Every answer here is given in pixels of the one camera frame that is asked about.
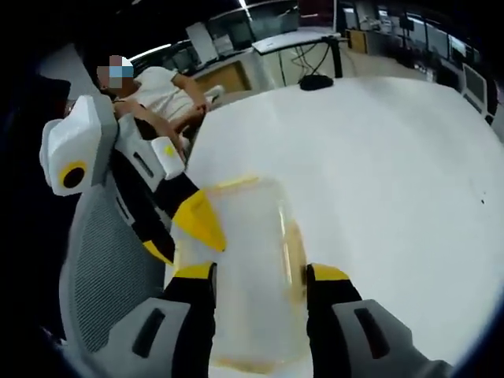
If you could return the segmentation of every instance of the white table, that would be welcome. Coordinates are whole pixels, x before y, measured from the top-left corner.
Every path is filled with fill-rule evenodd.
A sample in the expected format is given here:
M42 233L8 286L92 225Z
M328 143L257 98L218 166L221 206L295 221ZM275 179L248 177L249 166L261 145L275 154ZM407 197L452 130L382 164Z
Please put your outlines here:
M297 30L284 34L274 35L252 43L252 47L260 54L269 54L273 51L286 49L291 46L299 46L307 43L316 43L326 37L340 37L339 33L321 32L311 30Z
M347 272L428 358L457 363L497 305L504 148L448 87L358 78L265 92L208 115L187 173L200 187L279 180L308 261Z

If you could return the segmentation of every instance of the white t-shirt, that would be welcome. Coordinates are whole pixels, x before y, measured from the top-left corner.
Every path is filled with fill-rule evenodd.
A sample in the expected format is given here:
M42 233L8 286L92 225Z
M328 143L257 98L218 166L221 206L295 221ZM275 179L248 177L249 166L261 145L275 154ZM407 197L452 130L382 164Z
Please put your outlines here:
M121 100L135 99L166 120L174 120L187 113L194 102L189 95L173 84L177 72L163 67L149 67L135 80L140 88Z

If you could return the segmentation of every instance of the transparent plastic container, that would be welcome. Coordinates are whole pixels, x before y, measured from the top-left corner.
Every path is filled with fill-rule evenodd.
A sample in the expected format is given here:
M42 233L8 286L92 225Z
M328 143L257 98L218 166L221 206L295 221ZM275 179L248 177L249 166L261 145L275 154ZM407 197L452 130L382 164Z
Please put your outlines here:
M176 226L172 235L176 269L217 263L210 362L270 373L306 356L306 258L280 185L254 178L206 193L226 235L226 251L211 250Z

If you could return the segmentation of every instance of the person's arm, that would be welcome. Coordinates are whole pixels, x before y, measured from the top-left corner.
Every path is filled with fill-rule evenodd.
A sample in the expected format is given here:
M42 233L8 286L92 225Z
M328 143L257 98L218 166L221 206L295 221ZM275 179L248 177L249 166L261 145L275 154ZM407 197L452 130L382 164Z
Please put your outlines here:
M206 101L205 94L194 79L177 73L173 77L172 82L176 87L182 89L191 97L192 101L195 103L196 109L202 110L204 114L208 113L210 104Z
M175 133L180 134L185 128L198 128L202 125L205 113L202 109L192 109L182 117L171 121Z
M168 122L165 118L158 116L141 106L135 101L124 101L114 103L117 116L122 117L127 113L132 113L135 118L148 122L159 136L168 136L173 143L173 146L179 151L180 156L183 158L183 146L179 136L174 131L174 125Z

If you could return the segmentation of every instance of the black cable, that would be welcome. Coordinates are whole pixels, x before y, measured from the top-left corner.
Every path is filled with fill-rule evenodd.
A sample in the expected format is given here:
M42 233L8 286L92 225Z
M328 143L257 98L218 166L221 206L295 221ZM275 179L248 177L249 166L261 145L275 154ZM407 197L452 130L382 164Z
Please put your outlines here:
M307 51L303 51L302 49L302 46L300 46L299 48L301 49L302 51L302 60L305 62L305 64L308 66L308 68L310 69L313 69L313 67L311 66L310 63L308 63L308 61L306 60L306 55L311 51L313 50L316 46L318 45L318 43L315 43L314 45L312 45Z
M298 47L295 48L296 49L296 54L298 55L297 57L293 57L291 59L291 63L293 65L297 65L298 67L301 67L301 75L299 76L299 79L298 81L306 74L306 67L304 66L304 64L301 62L301 64L298 64L296 63L295 61L297 61L299 59L299 57L301 56L301 54L299 53L298 51Z
M283 80L283 86L287 86L287 82L285 81L285 73L284 73L284 63L282 62L282 56L280 55L280 52L278 52L278 62L280 63L280 70L282 71L282 80Z
M317 46L318 43L315 43L313 44L307 51L304 51L302 49L302 46L297 46L295 47L295 50L296 50L296 54L298 55L297 57L294 57L291 59L291 63L293 65L297 65L298 67L301 67L302 68L302 71L301 71L301 75L299 76L299 80L301 80L304 76L306 76L306 74L309 72L309 69L312 69L313 70L313 67L308 63L308 61L306 60L306 55L311 51L313 50L313 48L315 48ZM296 63L295 61L297 60L300 60L301 64L299 65L298 63Z
M328 48L327 48L327 50L325 51L324 57L322 58L321 62L318 64L318 66L317 66L317 67L313 70L312 75L315 75L315 72L317 72L317 70L318 70L318 69L322 66L322 63L324 63L325 58L326 58L326 57L328 56L328 54L329 54L329 49L330 49L330 48L331 48L331 47L328 45Z

